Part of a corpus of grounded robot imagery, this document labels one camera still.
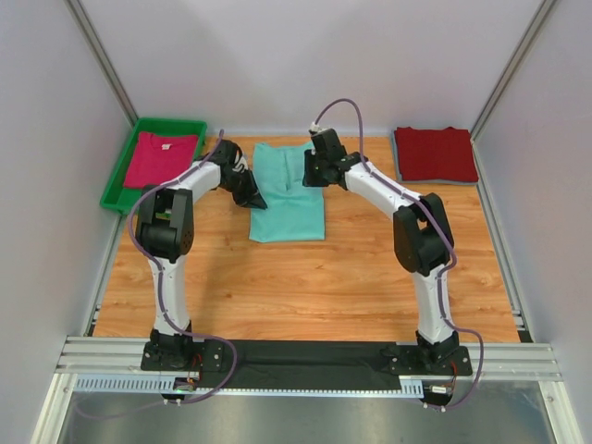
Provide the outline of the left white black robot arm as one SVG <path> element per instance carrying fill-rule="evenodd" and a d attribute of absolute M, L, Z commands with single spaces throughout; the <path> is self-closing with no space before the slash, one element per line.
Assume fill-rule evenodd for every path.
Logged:
<path fill-rule="evenodd" d="M 144 345 L 141 369 L 184 371 L 211 336 L 192 333 L 185 290 L 186 256 L 194 240 L 194 204 L 221 188 L 238 207 L 265 210 L 267 204 L 235 142 L 219 140 L 215 149 L 161 185 L 148 185 L 131 212 L 137 216 L 134 245 L 151 267 L 156 312 Z"/>

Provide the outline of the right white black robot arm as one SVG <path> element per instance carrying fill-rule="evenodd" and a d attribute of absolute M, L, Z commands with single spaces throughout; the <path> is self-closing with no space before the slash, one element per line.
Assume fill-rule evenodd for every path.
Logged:
<path fill-rule="evenodd" d="M 339 185 L 391 218 L 394 253 L 412 275 L 418 304 L 412 359 L 427 373 L 439 372 L 459 347 L 448 292 L 453 237 L 442 200 L 435 193 L 421 195 L 404 188 L 358 152 L 348 154 L 334 129 L 314 124 L 309 132 L 314 147 L 304 154 L 303 184 Z"/>

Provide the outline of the teal t shirt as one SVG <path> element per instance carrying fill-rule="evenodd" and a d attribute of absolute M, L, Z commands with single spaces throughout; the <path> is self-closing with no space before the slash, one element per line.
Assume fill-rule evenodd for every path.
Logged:
<path fill-rule="evenodd" d="M 254 146 L 253 174 L 267 208 L 251 211 L 250 240 L 269 243 L 325 238 L 323 192 L 302 184 L 304 153 L 312 147 L 311 142 L 279 147 L 259 142 Z"/>

